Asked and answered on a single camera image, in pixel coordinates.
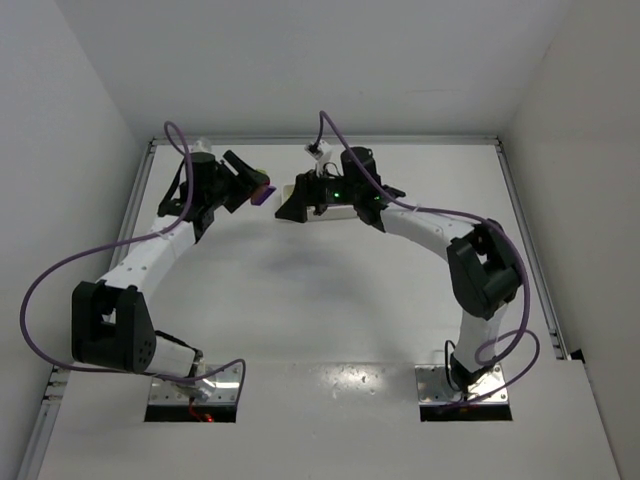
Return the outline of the green red purple lego stack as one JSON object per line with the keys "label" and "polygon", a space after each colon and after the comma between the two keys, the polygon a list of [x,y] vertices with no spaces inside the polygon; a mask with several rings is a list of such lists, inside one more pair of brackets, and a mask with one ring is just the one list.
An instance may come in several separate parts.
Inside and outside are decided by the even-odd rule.
{"label": "green red purple lego stack", "polygon": [[263,205],[277,190],[277,188],[271,184],[270,177],[266,171],[258,169],[257,172],[261,176],[262,183],[251,194],[250,203],[252,206]]}

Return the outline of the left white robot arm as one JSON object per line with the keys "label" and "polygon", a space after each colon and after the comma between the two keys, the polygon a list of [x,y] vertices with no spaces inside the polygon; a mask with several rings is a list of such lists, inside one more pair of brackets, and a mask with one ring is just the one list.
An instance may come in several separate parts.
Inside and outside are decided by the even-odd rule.
{"label": "left white robot arm", "polygon": [[157,209],[150,239],[71,299],[71,352],[91,366],[171,378],[198,375],[199,349],[154,328],[148,302],[176,260],[213,224],[215,212],[262,204],[274,191],[267,174],[232,151],[221,160],[194,152],[187,179],[177,171]]}

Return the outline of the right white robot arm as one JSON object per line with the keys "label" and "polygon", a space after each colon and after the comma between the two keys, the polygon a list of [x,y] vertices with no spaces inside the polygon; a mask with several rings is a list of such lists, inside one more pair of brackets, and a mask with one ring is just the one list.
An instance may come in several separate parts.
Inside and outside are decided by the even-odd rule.
{"label": "right white robot arm", "polygon": [[448,356],[449,378],[457,390],[467,391],[494,366],[502,316],[522,284],[515,254],[501,237],[501,229],[397,205],[404,192],[381,184],[373,152],[367,147],[343,151],[342,171],[336,175],[327,170],[331,148],[326,142],[309,144],[305,150],[315,166],[296,176],[276,218],[305,223],[332,207],[349,206],[364,224],[443,259],[463,312],[458,342]]}

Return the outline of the white three-compartment tray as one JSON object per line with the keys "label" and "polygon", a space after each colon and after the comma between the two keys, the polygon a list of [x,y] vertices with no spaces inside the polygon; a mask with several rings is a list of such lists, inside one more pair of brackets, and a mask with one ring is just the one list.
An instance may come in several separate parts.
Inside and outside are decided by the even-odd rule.
{"label": "white three-compartment tray", "polygon": [[[284,203],[289,199],[294,191],[293,184],[285,184],[280,193],[280,205],[283,206]],[[314,214],[314,207],[310,206],[306,209],[307,211],[307,220],[309,222],[318,222],[318,221],[333,221],[333,220],[347,220],[347,219],[356,219],[357,213],[350,205],[329,205],[327,210],[322,215]]]}

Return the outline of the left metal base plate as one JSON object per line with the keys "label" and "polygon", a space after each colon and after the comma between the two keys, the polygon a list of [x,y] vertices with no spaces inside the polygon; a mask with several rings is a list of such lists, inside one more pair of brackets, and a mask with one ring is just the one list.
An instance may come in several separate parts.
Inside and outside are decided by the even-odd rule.
{"label": "left metal base plate", "polygon": [[220,366],[206,364],[199,371],[218,370],[218,373],[194,385],[178,385],[173,382],[154,378],[151,382],[148,405],[160,407],[194,406],[221,407],[234,406],[244,385],[245,368],[236,363],[222,369]]}

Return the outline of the metal base plate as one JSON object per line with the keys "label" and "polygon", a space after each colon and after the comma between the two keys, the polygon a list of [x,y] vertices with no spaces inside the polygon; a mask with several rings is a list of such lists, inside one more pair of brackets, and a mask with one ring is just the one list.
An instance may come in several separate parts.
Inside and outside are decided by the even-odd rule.
{"label": "metal base plate", "polygon": [[218,373],[194,385],[178,385],[173,382],[154,378],[151,382],[148,405],[160,407],[194,406],[221,407],[234,406],[244,385],[245,368],[236,363],[222,369],[220,366],[206,364],[199,371],[218,370]]}
{"label": "metal base plate", "polygon": [[506,381],[500,365],[470,385],[466,395],[450,387],[443,364],[417,365],[415,374],[420,405],[436,406],[465,401],[481,405],[502,405],[509,402]]}

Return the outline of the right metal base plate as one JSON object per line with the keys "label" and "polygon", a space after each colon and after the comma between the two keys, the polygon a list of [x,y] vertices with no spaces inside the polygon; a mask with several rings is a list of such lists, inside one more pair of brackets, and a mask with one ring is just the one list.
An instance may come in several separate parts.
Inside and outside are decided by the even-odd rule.
{"label": "right metal base plate", "polygon": [[443,364],[417,365],[415,374],[420,405],[436,406],[465,401],[481,405],[502,405],[509,402],[506,381],[500,365],[470,385],[466,395],[450,387]]}

